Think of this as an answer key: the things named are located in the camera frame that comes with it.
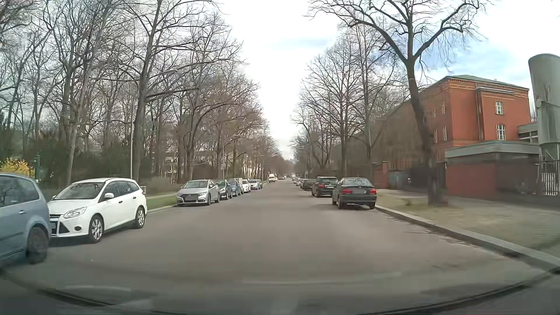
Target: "building window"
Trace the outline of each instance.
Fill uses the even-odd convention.
[[[506,126],[503,124],[498,124],[496,126],[496,132],[498,133],[498,140],[506,139]]]
[[[503,103],[500,101],[496,102],[496,114],[503,115]]]

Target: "car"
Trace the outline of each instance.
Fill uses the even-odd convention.
[[[234,178],[238,185],[239,185],[239,191],[241,192],[241,194],[244,194],[245,192],[243,191],[243,179],[241,177],[236,177]]]
[[[211,179],[193,179],[177,192],[177,205],[205,205],[220,202],[220,189]]]
[[[341,178],[333,190],[332,204],[343,209],[346,205],[366,205],[375,208],[377,190],[370,180],[363,177]]]
[[[249,180],[244,178],[241,182],[241,187],[243,188],[243,192],[251,192],[251,186],[249,185]]]
[[[220,199],[228,200],[233,198],[233,191],[230,183],[225,179],[214,179],[214,182],[218,185],[218,190],[220,192]]]
[[[28,177],[0,173],[0,265],[46,259],[50,242],[49,207]]]
[[[259,190],[259,181],[256,179],[249,179],[249,185],[251,186],[252,190]]]
[[[239,185],[239,182],[237,181],[237,179],[230,178],[227,181],[231,185],[231,196],[233,196],[233,197],[239,196],[241,194],[241,185]]]
[[[303,182],[301,182],[300,184],[300,188],[303,189],[304,191],[310,191],[311,187],[313,186],[313,184],[315,183],[314,179],[304,179]]]
[[[311,187],[311,195],[317,198],[321,196],[332,196],[333,189],[337,185],[338,179],[333,176],[318,176]]]
[[[47,203],[52,238],[86,237],[98,243],[108,230],[132,224],[142,229],[148,207],[129,178],[92,178],[67,186]]]

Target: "windshield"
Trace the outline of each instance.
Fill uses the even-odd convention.
[[[373,186],[367,178],[346,178],[344,186]]]
[[[99,195],[105,183],[75,183],[62,190],[54,200],[93,199]]]
[[[183,188],[206,188],[208,187],[207,180],[191,180],[190,182],[186,182]]]

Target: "grass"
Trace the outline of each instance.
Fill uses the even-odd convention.
[[[176,196],[168,196],[168,197],[161,197],[161,198],[154,198],[146,200],[146,205],[148,209],[156,209],[165,206],[171,206],[177,203]]]

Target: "car door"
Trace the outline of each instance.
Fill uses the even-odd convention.
[[[115,195],[114,198],[105,199],[106,193],[112,193]],[[115,227],[118,222],[122,219],[122,214],[119,213],[120,205],[123,203],[122,198],[120,198],[119,185],[117,182],[110,182],[105,186],[101,197],[99,199],[99,213],[103,216],[103,221],[105,224],[105,229],[110,229]]]
[[[118,180],[116,181],[116,184],[119,188],[119,198],[123,200],[123,202],[119,204],[118,210],[120,216],[118,224],[122,224],[134,220],[134,217],[136,216],[136,209],[138,208],[136,200],[138,198],[132,193],[132,187],[130,187],[128,182]]]
[[[29,218],[18,177],[0,175],[0,260],[20,253]]]

